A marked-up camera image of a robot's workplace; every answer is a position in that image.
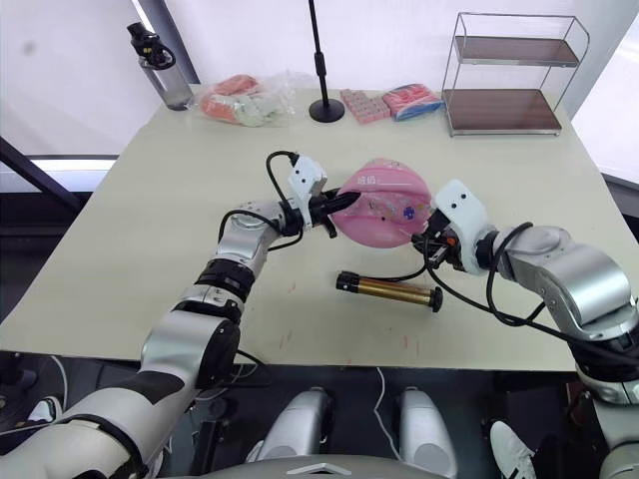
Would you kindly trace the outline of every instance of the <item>black stand base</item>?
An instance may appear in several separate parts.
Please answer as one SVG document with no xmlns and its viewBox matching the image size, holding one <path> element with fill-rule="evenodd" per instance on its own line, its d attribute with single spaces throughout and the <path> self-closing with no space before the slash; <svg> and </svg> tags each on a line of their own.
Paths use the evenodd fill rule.
<svg viewBox="0 0 639 479">
<path fill-rule="evenodd" d="M 309 114 L 316 122 L 332 123 L 343 117 L 343 104 L 340 100 L 328 99 L 328 107 L 325 107 L 323 100 L 312 102 L 309 106 Z"/>
</svg>

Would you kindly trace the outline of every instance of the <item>gray bottle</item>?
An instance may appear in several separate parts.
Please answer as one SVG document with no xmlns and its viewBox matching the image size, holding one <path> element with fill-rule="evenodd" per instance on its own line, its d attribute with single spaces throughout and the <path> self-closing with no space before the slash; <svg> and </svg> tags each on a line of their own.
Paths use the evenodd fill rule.
<svg viewBox="0 0 639 479">
<path fill-rule="evenodd" d="M 165 105 L 171 110 L 186 110 L 193 93 L 176 65 L 176 56 L 142 23 L 129 25 L 127 30 L 131 33 L 131 45 L 140 56 L 140 67 Z"/>
</svg>

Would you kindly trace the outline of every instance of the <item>beige tabletop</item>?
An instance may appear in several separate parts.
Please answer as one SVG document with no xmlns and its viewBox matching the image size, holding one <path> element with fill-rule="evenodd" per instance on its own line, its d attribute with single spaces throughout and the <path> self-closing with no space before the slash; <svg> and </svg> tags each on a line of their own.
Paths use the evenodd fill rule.
<svg viewBox="0 0 639 479">
<path fill-rule="evenodd" d="M 324 125 L 244 128 L 160 109 L 127 147 L 33 284 L 0 326 L 0 348 L 138 359 L 154 323 L 203 269 L 224 212 L 275 199 L 265 171 L 274 150 L 319 161 L 328 188 L 385 157 L 417 170 L 436 192 L 459 178 L 498 228 L 557 225 L 611 255 L 639 287 L 639 246 L 570 123 L 554 136 L 455 137 L 443 112 L 360 126 L 346 113 Z M 277 173 L 286 183 L 287 165 Z M 322 229 L 274 251 L 247 303 L 241 347 L 270 363 L 572 370 L 561 341 L 444 297 L 439 313 L 334 288 L 342 269 L 416 270 L 411 246 L 372 249 Z M 485 276 L 440 275 L 484 300 Z M 415 281 L 431 285 L 421 277 Z M 533 293 L 503 279 L 496 301 L 526 314 Z M 540 318 L 552 324 L 544 312 Z"/>
</svg>

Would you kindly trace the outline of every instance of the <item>plastic bag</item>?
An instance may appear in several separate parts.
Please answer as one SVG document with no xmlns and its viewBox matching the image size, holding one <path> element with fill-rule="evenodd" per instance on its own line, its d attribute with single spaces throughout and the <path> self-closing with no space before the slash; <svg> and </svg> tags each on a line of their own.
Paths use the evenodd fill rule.
<svg viewBox="0 0 639 479">
<path fill-rule="evenodd" d="M 190 109 L 234 125 L 286 126 L 296 112 L 295 90 L 289 74 L 264 79 L 235 75 L 196 95 Z"/>
<path fill-rule="evenodd" d="M 437 110 L 443 102 L 420 83 L 404 85 L 390 90 L 383 96 L 397 122 Z"/>
</svg>

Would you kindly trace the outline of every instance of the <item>white sneaker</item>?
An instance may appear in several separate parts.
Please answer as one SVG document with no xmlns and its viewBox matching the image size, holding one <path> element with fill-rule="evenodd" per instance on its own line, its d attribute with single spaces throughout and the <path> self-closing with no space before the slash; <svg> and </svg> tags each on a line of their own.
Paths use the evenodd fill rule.
<svg viewBox="0 0 639 479">
<path fill-rule="evenodd" d="M 506 479 L 536 479 L 530 460 L 534 456 L 510 427 L 501 421 L 490 428 L 490 446 L 497 467 Z"/>
<path fill-rule="evenodd" d="M 33 408 L 27 421 L 53 422 L 62 415 L 62 405 L 55 396 L 47 396 L 41 399 Z"/>
</svg>

